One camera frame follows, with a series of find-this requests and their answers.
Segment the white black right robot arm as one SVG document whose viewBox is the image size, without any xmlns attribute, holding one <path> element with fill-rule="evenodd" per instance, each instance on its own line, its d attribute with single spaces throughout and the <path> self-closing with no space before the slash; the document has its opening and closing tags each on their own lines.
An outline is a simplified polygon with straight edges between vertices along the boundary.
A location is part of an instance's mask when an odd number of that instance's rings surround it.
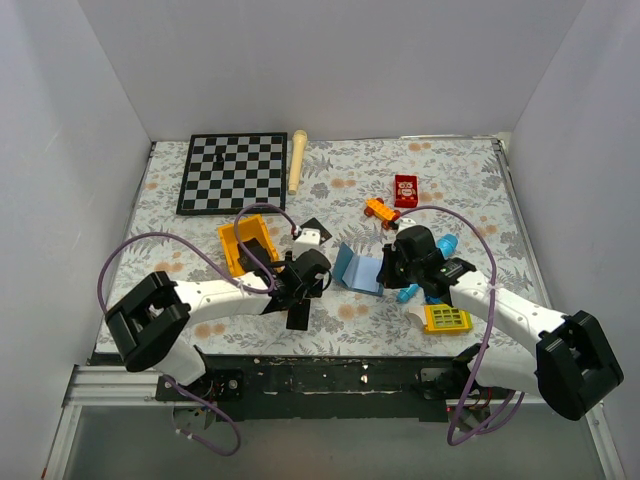
<svg viewBox="0 0 640 480">
<path fill-rule="evenodd" d="M 377 280 L 386 288 L 416 284 L 429 296 L 497 328 L 523 349 L 509 357 L 473 345 L 447 371 L 426 383 L 431 396 L 475 397 L 486 388 L 536 395 L 562 417 L 577 421 L 624 380 L 599 321 L 585 311 L 551 310 L 504 288 L 471 263 L 445 258 L 431 231 L 410 226 L 384 245 Z"/>
</svg>

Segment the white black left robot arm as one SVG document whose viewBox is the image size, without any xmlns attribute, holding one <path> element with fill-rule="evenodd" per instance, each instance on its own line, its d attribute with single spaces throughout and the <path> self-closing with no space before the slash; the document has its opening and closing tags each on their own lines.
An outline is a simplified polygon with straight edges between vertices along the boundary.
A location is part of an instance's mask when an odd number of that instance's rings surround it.
<svg viewBox="0 0 640 480">
<path fill-rule="evenodd" d="M 106 313 L 106 324 L 129 372 L 155 370 L 171 377 L 193 400 L 213 386 L 211 368 L 196 347 L 180 339 L 185 329 L 216 319 L 260 316 L 305 307 L 323 291 L 329 260 L 311 249 L 275 273 L 269 293 L 266 277 L 255 272 L 225 281 L 173 281 L 164 272 L 145 277 Z"/>
</svg>

